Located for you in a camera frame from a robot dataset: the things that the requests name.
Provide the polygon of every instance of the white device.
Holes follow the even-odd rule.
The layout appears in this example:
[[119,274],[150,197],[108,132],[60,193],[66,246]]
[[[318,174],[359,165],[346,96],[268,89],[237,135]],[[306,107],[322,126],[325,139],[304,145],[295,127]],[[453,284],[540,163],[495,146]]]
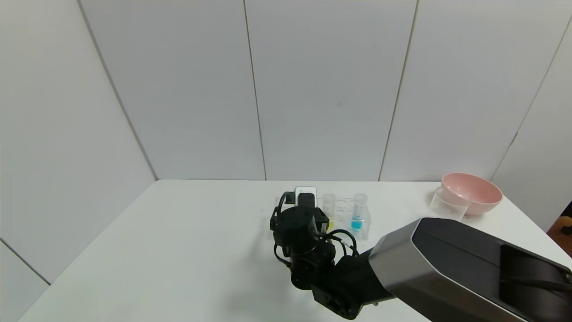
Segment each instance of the white device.
[[298,195],[300,194],[313,194],[314,195],[314,207],[318,207],[318,197],[316,192],[316,187],[296,187],[294,190],[296,195],[296,200],[294,202],[295,206],[298,206]]

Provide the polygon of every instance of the wall seam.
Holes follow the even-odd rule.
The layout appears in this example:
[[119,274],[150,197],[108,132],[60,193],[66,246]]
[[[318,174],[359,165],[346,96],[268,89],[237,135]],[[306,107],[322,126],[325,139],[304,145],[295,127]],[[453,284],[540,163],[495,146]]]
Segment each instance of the wall seam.
[[405,75],[405,67],[407,65],[407,58],[409,57],[409,48],[411,47],[411,39],[413,38],[413,30],[415,28],[415,20],[417,19],[418,7],[419,7],[419,0],[417,0],[417,2],[415,3],[415,11],[413,12],[413,20],[411,21],[411,31],[409,32],[409,40],[407,42],[407,50],[405,51],[405,58],[403,59],[403,68],[401,69],[401,78],[399,79],[399,86],[397,88],[397,95],[395,96],[395,105],[394,105],[393,114],[391,115],[390,129],[387,132],[386,147],[383,150],[382,166],[379,169],[378,181],[382,180],[383,163],[385,163],[385,161],[386,161],[387,147],[390,144],[391,129],[393,128],[393,122],[395,120],[395,111],[397,111],[397,104],[399,102],[399,95],[401,94],[401,85],[403,83],[403,76]]
[[42,279],[42,281],[44,281],[48,286],[51,285],[50,282],[47,281],[47,279],[40,274],[37,270],[35,270],[30,263],[28,263],[22,256],[20,256],[20,254],[18,254],[18,252],[16,252],[12,246],[10,246],[3,238],[0,237],[0,242],[2,242],[4,244],[4,246],[6,246],[6,248],[8,248],[12,253],[14,253],[14,255],[16,255],[16,257],[18,257],[18,259],[20,259],[26,266],[28,266],[28,268],[34,272],[39,278]]
[[252,70],[252,84],[254,86],[254,100],[256,104],[256,116],[258,117],[258,133],[260,136],[260,149],[262,150],[262,165],[264,168],[264,180],[268,180],[268,175],[266,174],[266,160],[264,159],[264,144],[262,143],[262,126],[260,125],[260,111],[258,109],[258,95],[256,93],[256,80],[254,77],[254,62],[252,61],[252,47],[250,42],[250,31],[248,30],[248,15],[247,15],[247,2],[243,0],[244,6],[244,22],[247,26],[247,38],[248,38],[248,53],[251,59],[251,70]]
[[534,93],[533,100],[530,102],[529,108],[528,108],[528,110],[526,110],[525,116],[522,118],[521,124],[518,126],[517,132],[515,133],[513,140],[509,144],[509,147],[507,147],[505,154],[502,156],[502,159],[500,159],[500,162],[499,162],[498,166],[496,167],[495,171],[492,173],[491,181],[494,179],[497,171],[501,167],[502,162],[505,160],[506,155],[509,153],[510,147],[513,146],[513,143],[517,138],[518,132],[521,131],[522,124],[525,123],[526,117],[529,115],[530,110],[532,109],[532,107],[534,105],[534,101],[536,100],[538,93],[540,92],[540,89],[542,88],[542,84],[544,84],[544,80],[546,79],[546,76],[548,76],[548,72],[550,71],[550,68],[552,67],[552,63],[554,62],[554,59],[556,58],[556,54],[558,54],[558,50],[560,49],[560,45],[562,45],[562,41],[564,40],[564,36],[566,35],[566,33],[568,32],[568,29],[570,28],[570,21],[572,21],[572,15],[568,19],[568,24],[566,24],[566,28],[564,28],[564,32],[562,33],[562,37],[560,38],[560,42],[558,43],[558,46],[556,47],[556,51],[554,52],[554,55],[552,56],[552,60],[550,60],[550,63],[548,64],[548,68],[546,69],[546,73],[544,73],[544,77],[542,77],[542,81],[540,82],[540,85],[538,86],[536,93]]
[[84,6],[82,5],[81,0],[77,0],[77,3],[80,6],[80,11],[81,11],[82,16],[84,17],[85,25],[88,28],[89,35],[92,38],[93,45],[96,48],[96,52],[100,58],[101,65],[103,65],[103,67],[104,67],[105,74],[108,77],[109,84],[111,85],[111,88],[113,89],[113,93],[115,93],[115,97],[117,99],[117,102],[119,103],[119,106],[121,107],[121,110],[123,111],[123,115],[125,116],[125,119],[127,120],[127,123],[129,124],[129,128],[131,129],[131,132],[133,133],[133,136],[135,137],[135,141],[137,141],[137,144],[139,145],[139,149],[141,150],[141,153],[143,154],[143,157],[145,158],[145,161],[147,162],[147,166],[149,166],[149,169],[151,170],[151,174],[153,175],[153,178],[155,179],[155,181],[157,181],[158,180],[157,174],[155,173],[155,170],[153,169],[153,166],[151,165],[151,161],[149,160],[149,157],[147,156],[147,153],[145,152],[145,149],[143,148],[143,144],[141,144],[141,140],[139,139],[139,136],[137,136],[137,132],[135,131],[135,128],[133,127],[133,123],[131,122],[131,119],[129,119],[129,115],[127,114],[127,110],[125,109],[125,106],[123,105],[123,101],[121,100],[121,97],[119,96],[119,92],[117,91],[115,83],[113,82],[111,74],[109,73],[109,69],[108,69],[107,65],[105,64],[104,57],[101,54],[100,47],[97,44],[97,40],[96,40],[96,37],[93,33],[92,27],[89,24],[88,17],[85,14]]

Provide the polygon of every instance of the blue liquid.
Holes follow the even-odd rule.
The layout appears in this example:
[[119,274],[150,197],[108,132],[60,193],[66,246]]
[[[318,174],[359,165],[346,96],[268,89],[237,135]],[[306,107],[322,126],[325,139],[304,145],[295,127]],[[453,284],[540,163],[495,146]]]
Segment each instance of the blue liquid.
[[358,218],[356,216],[352,217],[352,229],[355,230],[360,230],[363,226],[363,222],[361,221],[361,218]]

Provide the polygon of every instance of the clear plastic cup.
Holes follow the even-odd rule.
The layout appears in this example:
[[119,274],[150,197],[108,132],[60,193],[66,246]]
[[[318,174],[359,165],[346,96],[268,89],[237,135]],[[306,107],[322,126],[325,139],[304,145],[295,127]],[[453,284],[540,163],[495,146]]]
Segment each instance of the clear plastic cup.
[[460,190],[439,187],[435,190],[433,200],[429,204],[428,216],[460,221],[470,204],[469,196]]

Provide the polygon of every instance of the brown object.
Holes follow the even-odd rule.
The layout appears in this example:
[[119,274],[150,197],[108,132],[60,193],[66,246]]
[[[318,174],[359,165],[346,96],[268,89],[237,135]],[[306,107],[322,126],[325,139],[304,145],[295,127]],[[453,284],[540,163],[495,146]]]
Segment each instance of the brown object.
[[572,218],[558,217],[556,222],[546,232],[552,240],[558,244],[567,254],[572,257],[572,235],[562,233],[562,227],[572,226]]

